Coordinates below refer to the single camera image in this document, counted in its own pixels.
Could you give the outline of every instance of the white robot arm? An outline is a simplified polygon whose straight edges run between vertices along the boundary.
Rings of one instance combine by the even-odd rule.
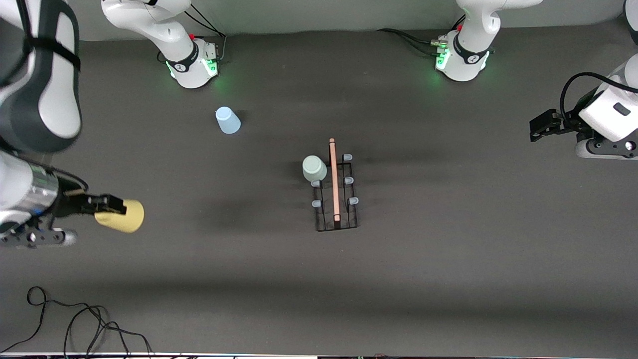
[[[638,45],[638,0],[626,0],[625,17]],[[603,83],[585,94],[571,111],[565,110],[565,95],[579,77],[594,77]],[[577,132],[576,154],[584,158],[638,158],[638,54],[609,76],[583,72],[572,76],[560,96],[559,110],[549,109],[530,121],[530,140],[547,135]]]
[[[191,0],[102,0],[102,12],[115,27],[141,34],[167,59],[171,76],[185,88],[205,85],[217,76],[217,48],[202,39],[191,39],[173,19],[186,11]]]
[[[0,81],[0,246],[70,245],[75,232],[53,221],[73,214],[134,231],[139,202],[89,195],[74,175],[20,156],[61,151],[80,133],[75,14],[63,0],[0,0],[0,17],[25,32],[20,61]]]
[[[500,10],[521,9],[538,5],[543,0],[456,0],[465,11],[463,29],[452,29],[439,36],[446,41],[436,69],[455,81],[474,79],[485,68],[489,46],[501,29]]]

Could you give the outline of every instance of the white wall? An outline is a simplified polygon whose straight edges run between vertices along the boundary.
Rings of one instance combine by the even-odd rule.
[[[99,0],[70,0],[70,4],[83,40],[141,38],[109,24]],[[454,0],[193,0],[193,4],[227,34],[444,29],[461,14]],[[593,24],[618,16],[622,4],[623,0],[545,0],[532,8],[502,11],[501,18],[505,27]],[[184,14],[177,19],[190,33],[210,34]]]

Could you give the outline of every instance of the cable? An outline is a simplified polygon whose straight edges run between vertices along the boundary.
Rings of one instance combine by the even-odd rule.
[[[457,27],[459,27],[459,25],[461,25],[461,23],[463,22],[463,20],[465,20],[465,14],[463,14],[463,16],[459,17],[458,20],[456,20],[456,22],[454,23],[454,25],[452,25],[452,27],[450,28],[450,31],[452,30],[456,30]]]
[[[18,158],[19,160],[23,160],[23,161],[25,161],[25,162],[27,162],[29,164],[32,164],[32,165],[35,165],[35,166],[39,166],[39,167],[42,167],[44,169],[48,169],[51,172],[56,172],[58,174],[66,176],[66,177],[76,181],[78,183],[78,185],[80,185],[80,187],[82,187],[83,191],[88,192],[88,190],[89,190],[89,184],[86,183],[86,181],[84,181],[82,178],[79,178],[78,176],[76,176],[76,175],[74,175],[74,174],[72,174],[70,172],[66,172],[66,171],[64,171],[62,169],[55,168],[55,167],[53,167],[51,165],[42,164],[42,163],[40,163],[38,161],[31,160],[30,158],[20,157],[18,155],[10,153],[10,152],[5,152],[5,153],[7,153],[7,154],[9,154],[9,155],[11,155],[11,156],[13,156],[15,158]]]
[[[155,59],[156,59],[159,63],[163,64],[163,63],[164,63],[164,61],[166,61],[166,58],[165,58],[165,60],[164,60],[164,61],[162,61],[162,60],[160,60],[160,55],[161,55],[161,51],[158,51],[158,54],[157,54],[157,56],[155,56]]]
[[[377,30],[377,31],[382,31],[382,32],[384,32],[384,33],[393,33],[393,34],[397,34],[397,35],[399,35],[399,37],[401,37],[401,38],[402,38],[405,42],[407,42],[407,43],[408,43],[408,45],[412,46],[412,47],[413,47],[414,49],[416,49],[417,51],[419,51],[419,52],[421,52],[421,53],[423,53],[423,54],[426,54],[426,55],[430,55],[430,56],[438,56],[438,54],[437,54],[437,53],[435,53],[435,52],[428,52],[428,51],[426,51],[426,50],[424,50],[424,49],[421,49],[420,47],[418,47],[415,43],[411,42],[410,40],[415,41],[415,42],[417,42],[417,43],[419,43],[419,44],[423,44],[423,45],[425,45],[425,44],[428,44],[428,45],[429,45],[429,44],[430,44],[430,42],[429,42],[429,41],[420,40],[420,39],[418,39],[418,38],[416,38],[416,37],[414,37],[414,36],[412,36],[412,35],[410,35],[410,34],[408,34],[408,33],[404,33],[403,31],[400,31],[400,30],[397,30],[397,29],[379,29],[379,30]]]
[[[40,303],[36,303],[34,301],[32,301],[31,296],[33,294],[33,292],[35,290],[39,290],[40,293],[42,294],[42,302]],[[66,334],[64,335],[64,347],[63,347],[63,354],[64,357],[67,358],[66,356],[66,346],[69,340],[69,337],[71,335],[71,329],[73,328],[73,323],[75,322],[75,320],[79,317],[79,315],[81,315],[82,313],[88,311],[90,312],[93,317],[95,317],[98,320],[98,327],[96,329],[95,334],[93,335],[93,339],[91,340],[91,343],[89,344],[89,346],[87,347],[86,350],[86,358],[89,358],[89,355],[93,349],[93,346],[95,345],[95,343],[98,341],[100,335],[105,331],[105,330],[112,330],[114,332],[117,332],[120,336],[120,341],[122,342],[122,347],[124,347],[124,350],[126,352],[127,355],[130,355],[131,351],[128,349],[128,346],[126,345],[126,341],[124,340],[124,334],[127,335],[135,335],[135,336],[139,336],[144,340],[144,344],[146,346],[146,350],[149,354],[149,356],[151,355],[151,352],[153,352],[151,345],[149,344],[149,341],[146,339],[146,337],[142,334],[139,333],[135,333],[135,332],[129,332],[127,330],[123,330],[122,328],[119,327],[119,325],[115,322],[115,321],[109,321],[106,322],[103,318],[102,318],[102,312],[101,310],[104,310],[105,312],[107,311],[106,308],[102,305],[88,305],[84,302],[80,302],[80,303],[74,303],[74,304],[67,304],[67,303],[63,303],[63,302],[59,302],[57,300],[53,300],[53,299],[49,299],[47,297],[47,293],[45,292],[44,288],[39,287],[39,286],[34,286],[29,288],[29,290],[27,291],[27,303],[34,306],[34,307],[39,307],[42,306],[42,310],[40,312],[40,320],[38,321],[38,327],[35,329],[35,331],[33,332],[33,334],[31,334],[30,337],[28,337],[25,340],[21,340],[19,342],[16,342],[10,346],[8,346],[6,349],[0,351],[0,353],[4,353],[8,350],[10,350],[11,348],[28,342],[29,340],[33,339],[33,337],[36,336],[36,334],[38,334],[38,332],[40,331],[40,328],[42,327],[42,322],[44,321],[44,313],[46,311],[47,308],[47,304],[49,303],[55,303],[58,304],[62,307],[76,307],[78,305],[84,306],[84,308],[80,309],[71,319],[71,321],[69,322],[69,325],[66,328]]]
[[[560,102],[559,102],[559,108],[560,108],[560,114],[561,116],[563,116],[563,119],[565,119],[565,122],[567,123],[567,125],[576,132],[580,132],[583,133],[584,131],[578,129],[576,126],[574,126],[574,124],[572,124],[572,122],[570,121],[570,119],[567,118],[566,112],[565,112],[565,95],[567,94],[567,89],[569,89],[569,86],[572,84],[572,82],[576,79],[578,79],[579,77],[585,77],[585,76],[589,76],[589,77],[593,77],[595,79],[601,80],[602,82],[609,84],[611,86],[614,86],[616,88],[625,90],[625,91],[629,91],[632,93],[638,93],[638,89],[637,88],[633,88],[624,84],[621,84],[619,82],[613,81],[608,79],[607,77],[604,77],[603,75],[600,75],[599,73],[595,73],[595,72],[581,72],[581,73],[577,73],[574,76],[571,76],[571,78],[569,78],[569,80],[567,80],[567,82],[565,83],[565,86],[563,86],[563,91],[561,91],[560,94]]]
[[[196,18],[194,18],[191,14],[188,13],[188,11],[184,11],[184,13],[186,14],[186,16],[188,16],[189,18],[191,18],[193,21],[195,21],[197,24],[200,24],[202,27],[214,31],[215,33],[217,33],[218,35],[220,35],[221,37],[226,37],[226,34],[222,33],[221,31],[217,30],[213,25],[205,25],[203,22],[197,20]],[[204,20],[206,22],[208,22],[209,24],[211,23],[210,21],[208,21],[203,15],[202,13],[200,13],[199,11],[197,11],[198,14],[200,14],[202,16],[202,18],[204,18]]]
[[[421,40],[419,38],[416,38],[404,31],[401,30],[397,30],[397,29],[390,29],[390,28],[383,28],[383,29],[379,29],[377,31],[383,31],[384,33],[393,33],[393,34],[397,34],[399,36],[405,37],[405,38],[409,38],[410,40],[414,41],[414,42],[418,42],[418,43],[426,43],[426,44],[430,44],[429,40]]]
[[[225,34],[223,34],[222,32],[218,31],[218,30],[217,30],[217,29],[213,26],[213,24],[211,24],[211,22],[210,22],[210,21],[208,21],[208,19],[207,19],[204,15],[202,15],[202,13],[200,13],[200,11],[197,9],[197,7],[196,7],[194,4],[191,4],[191,6],[193,7],[193,9],[195,9],[195,11],[197,11],[197,13],[198,13],[198,14],[202,17],[202,19],[204,19],[204,21],[206,21],[206,22],[208,23],[208,25],[210,25],[210,26],[211,26],[211,28],[212,28],[212,30],[213,30],[213,31],[215,31],[216,33],[218,33],[218,34],[219,34],[220,36],[222,36],[222,37],[226,37],[226,35],[225,35]]]
[[[224,36],[224,44],[221,46],[221,56],[219,57],[219,61],[224,59],[224,56],[226,56],[226,40],[228,39],[227,36]]]

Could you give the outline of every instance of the yellow object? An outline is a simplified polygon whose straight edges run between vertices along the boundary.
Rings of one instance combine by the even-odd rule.
[[[144,221],[144,207],[140,201],[125,199],[126,214],[120,215],[111,212],[95,213],[95,220],[99,224],[124,233],[133,233],[140,229]]]

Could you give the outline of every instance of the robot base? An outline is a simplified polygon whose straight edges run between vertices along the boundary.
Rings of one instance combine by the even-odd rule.
[[[445,40],[451,44],[458,33],[458,31],[453,30],[443,36],[439,36],[438,39]],[[488,57],[489,51],[475,64],[469,65],[466,64],[463,57],[456,52],[454,46],[449,46],[439,55],[434,68],[443,72],[454,81],[465,82],[474,79],[479,72],[485,68]]]
[[[194,39],[193,43],[198,47],[198,58],[188,71],[180,72],[178,69],[171,67],[168,61],[166,62],[170,75],[177,80],[177,83],[187,89],[200,88],[219,73],[219,61],[217,60],[215,44],[201,39]]]

